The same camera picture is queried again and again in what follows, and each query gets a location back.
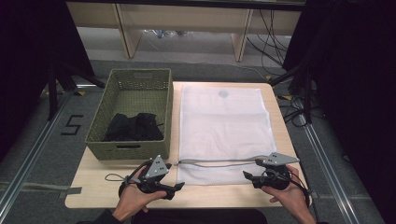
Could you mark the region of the green woven basket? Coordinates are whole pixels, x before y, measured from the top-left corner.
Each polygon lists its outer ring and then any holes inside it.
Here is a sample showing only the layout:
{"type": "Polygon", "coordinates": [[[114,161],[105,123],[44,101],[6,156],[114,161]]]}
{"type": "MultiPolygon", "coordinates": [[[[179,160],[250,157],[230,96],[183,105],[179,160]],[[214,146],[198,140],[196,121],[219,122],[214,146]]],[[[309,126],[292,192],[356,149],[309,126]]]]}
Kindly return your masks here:
{"type": "Polygon", "coordinates": [[[146,160],[157,155],[167,159],[170,154],[173,79],[171,71],[162,69],[114,69],[111,71],[86,145],[99,161],[146,160]],[[140,113],[155,116],[161,140],[107,141],[111,120],[122,114],[133,118],[140,113]]]}

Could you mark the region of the black curtain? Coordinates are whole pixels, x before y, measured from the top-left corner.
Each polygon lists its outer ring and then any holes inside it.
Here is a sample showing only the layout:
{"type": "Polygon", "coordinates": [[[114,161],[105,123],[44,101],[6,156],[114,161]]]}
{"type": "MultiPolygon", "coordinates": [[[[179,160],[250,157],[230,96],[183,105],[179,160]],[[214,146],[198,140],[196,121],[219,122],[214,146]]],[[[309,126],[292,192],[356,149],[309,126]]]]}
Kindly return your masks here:
{"type": "Polygon", "coordinates": [[[302,64],[386,224],[396,224],[396,0],[305,0],[284,69],[302,64]]]}
{"type": "Polygon", "coordinates": [[[65,0],[0,0],[0,161],[50,80],[94,72],[65,0]]]}

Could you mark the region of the black metal stand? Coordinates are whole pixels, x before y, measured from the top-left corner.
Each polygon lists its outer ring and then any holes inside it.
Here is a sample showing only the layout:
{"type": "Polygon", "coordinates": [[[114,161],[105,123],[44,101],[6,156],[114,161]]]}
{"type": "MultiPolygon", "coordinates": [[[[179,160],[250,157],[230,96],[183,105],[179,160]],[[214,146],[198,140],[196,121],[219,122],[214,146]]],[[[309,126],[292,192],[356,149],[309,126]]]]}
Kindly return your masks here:
{"type": "Polygon", "coordinates": [[[49,117],[52,120],[58,111],[57,83],[65,91],[74,91],[77,87],[73,76],[82,77],[98,88],[103,88],[105,83],[94,76],[94,73],[85,73],[73,65],[62,61],[52,61],[48,70],[48,90],[49,90],[49,117]]]}
{"type": "Polygon", "coordinates": [[[306,123],[311,123],[311,88],[312,88],[312,76],[310,75],[307,68],[302,68],[300,65],[290,69],[280,77],[276,77],[270,81],[269,84],[274,87],[275,85],[291,78],[291,83],[288,87],[291,95],[303,94],[304,95],[304,106],[303,114],[306,123]]]}

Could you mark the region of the metal floor rail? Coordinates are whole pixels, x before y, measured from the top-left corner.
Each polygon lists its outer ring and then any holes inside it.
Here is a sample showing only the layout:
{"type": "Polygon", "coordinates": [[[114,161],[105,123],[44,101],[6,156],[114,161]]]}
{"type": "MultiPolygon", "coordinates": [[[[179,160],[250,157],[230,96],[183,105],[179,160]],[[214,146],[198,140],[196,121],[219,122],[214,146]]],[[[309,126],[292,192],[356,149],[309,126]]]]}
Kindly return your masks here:
{"type": "Polygon", "coordinates": [[[307,121],[304,115],[300,115],[299,120],[304,125],[305,134],[308,137],[346,224],[361,224],[352,202],[348,199],[346,191],[342,187],[336,172],[332,168],[331,162],[325,153],[324,147],[321,144],[313,125],[307,121]]]}
{"type": "Polygon", "coordinates": [[[58,104],[58,110],[50,119],[46,119],[44,126],[40,129],[35,141],[28,148],[15,175],[5,184],[4,193],[0,196],[0,223],[6,218],[12,205],[16,201],[23,184],[34,169],[43,149],[54,131],[54,128],[59,122],[60,116],[64,112],[66,104],[73,94],[74,93],[72,91],[66,91],[62,94],[60,103],[58,104]]]}

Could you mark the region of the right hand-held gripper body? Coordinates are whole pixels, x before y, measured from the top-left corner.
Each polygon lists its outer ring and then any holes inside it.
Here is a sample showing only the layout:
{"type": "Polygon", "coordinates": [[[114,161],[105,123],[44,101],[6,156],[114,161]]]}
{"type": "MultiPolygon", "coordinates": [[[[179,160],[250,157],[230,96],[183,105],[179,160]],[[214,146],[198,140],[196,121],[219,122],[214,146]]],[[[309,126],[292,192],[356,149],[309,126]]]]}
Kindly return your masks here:
{"type": "Polygon", "coordinates": [[[255,181],[265,182],[266,187],[283,190],[291,181],[287,164],[296,163],[300,160],[295,157],[273,152],[264,159],[256,159],[255,162],[260,167],[264,167],[261,178],[255,181]]]}

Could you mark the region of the black cloth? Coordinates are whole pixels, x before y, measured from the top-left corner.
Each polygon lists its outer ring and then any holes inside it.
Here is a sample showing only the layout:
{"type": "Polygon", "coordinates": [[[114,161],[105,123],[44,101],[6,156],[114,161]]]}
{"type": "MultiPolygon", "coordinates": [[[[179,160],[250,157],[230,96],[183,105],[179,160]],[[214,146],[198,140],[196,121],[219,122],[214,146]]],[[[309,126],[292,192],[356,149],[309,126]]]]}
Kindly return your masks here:
{"type": "Polygon", "coordinates": [[[129,118],[117,113],[110,121],[103,141],[161,141],[163,139],[164,136],[155,114],[139,113],[129,118]]]}

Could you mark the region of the light wooden desk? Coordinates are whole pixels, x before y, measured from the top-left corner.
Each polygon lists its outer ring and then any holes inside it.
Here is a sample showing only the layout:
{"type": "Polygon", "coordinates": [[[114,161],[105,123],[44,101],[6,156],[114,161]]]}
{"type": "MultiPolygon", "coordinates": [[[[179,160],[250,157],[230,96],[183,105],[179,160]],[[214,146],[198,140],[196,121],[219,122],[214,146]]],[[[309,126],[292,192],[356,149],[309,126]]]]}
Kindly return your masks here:
{"type": "Polygon", "coordinates": [[[128,58],[134,56],[144,30],[228,33],[234,57],[243,59],[247,35],[292,35],[301,13],[274,9],[149,6],[114,3],[66,2],[77,27],[114,28],[120,31],[128,58]]]}

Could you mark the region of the person's left hand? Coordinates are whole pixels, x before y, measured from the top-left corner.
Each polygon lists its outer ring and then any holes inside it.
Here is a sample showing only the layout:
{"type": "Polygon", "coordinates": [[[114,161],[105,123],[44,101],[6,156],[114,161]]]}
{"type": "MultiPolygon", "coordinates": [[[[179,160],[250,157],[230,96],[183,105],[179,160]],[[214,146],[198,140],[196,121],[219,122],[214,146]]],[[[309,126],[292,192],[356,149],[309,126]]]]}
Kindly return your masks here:
{"type": "Polygon", "coordinates": [[[124,188],[112,216],[118,221],[123,222],[139,211],[147,212],[147,205],[149,203],[162,199],[165,196],[165,191],[144,193],[136,184],[130,184],[124,188]]]}

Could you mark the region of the white mesh laundry bag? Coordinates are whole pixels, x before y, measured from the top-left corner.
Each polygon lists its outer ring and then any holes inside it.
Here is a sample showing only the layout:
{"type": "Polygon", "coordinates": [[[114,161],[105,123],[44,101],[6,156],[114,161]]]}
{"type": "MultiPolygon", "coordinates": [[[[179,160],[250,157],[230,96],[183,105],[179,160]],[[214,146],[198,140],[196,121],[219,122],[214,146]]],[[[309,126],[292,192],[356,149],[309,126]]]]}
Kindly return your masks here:
{"type": "Polygon", "coordinates": [[[187,185],[241,185],[243,171],[276,151],[262,91],[185,86],[181,92],[177,179],[187,185]],[[219,91],[229,93],[227,98],[219,91]]]}

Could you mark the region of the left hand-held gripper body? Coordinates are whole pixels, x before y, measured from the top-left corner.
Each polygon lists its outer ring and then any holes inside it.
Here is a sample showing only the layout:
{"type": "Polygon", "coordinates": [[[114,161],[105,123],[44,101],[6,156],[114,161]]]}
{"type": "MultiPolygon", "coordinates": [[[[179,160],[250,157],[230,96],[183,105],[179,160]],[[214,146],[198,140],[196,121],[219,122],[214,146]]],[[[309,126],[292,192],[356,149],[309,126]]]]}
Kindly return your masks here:
{"type": "Polygon", "coordinates": [[[124,186],[136,184],[144,193],[165,191],[167,194],[174,194],[174,187],[161,183],[170,168],[171,164],[165,163],[162,157],[158,155],[155,159],[144,161],[130,175],[126,176],[124,178],[124,186]]]}

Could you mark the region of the person's right hand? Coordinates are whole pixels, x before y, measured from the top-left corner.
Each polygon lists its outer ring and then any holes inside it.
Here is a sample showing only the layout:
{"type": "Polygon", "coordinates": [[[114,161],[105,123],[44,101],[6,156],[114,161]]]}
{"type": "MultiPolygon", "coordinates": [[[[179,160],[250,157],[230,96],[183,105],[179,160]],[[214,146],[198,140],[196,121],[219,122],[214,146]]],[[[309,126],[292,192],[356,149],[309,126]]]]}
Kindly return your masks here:
{"type": "Polygon", "coordinates": [[[305,203],[302,190],[295,184],[289,184],[285,189],[279,190],[272,187],[262,187],[262,191],[272,195],[271,203],[280,202],[283,207],[296,219],[303,216],[310,216],[310,212],[305,203]]]}

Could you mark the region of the person's dark clothing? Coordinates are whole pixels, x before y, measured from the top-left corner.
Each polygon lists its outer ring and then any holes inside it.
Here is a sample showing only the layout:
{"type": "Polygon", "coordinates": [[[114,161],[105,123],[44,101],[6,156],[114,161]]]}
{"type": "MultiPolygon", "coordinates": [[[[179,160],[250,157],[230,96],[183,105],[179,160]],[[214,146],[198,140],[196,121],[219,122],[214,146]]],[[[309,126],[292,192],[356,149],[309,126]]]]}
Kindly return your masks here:
{"type": "Polygon", "coordinates": [[[131,224],[267,224],[256,209],[151,209],[139,212],[131,224]]]}

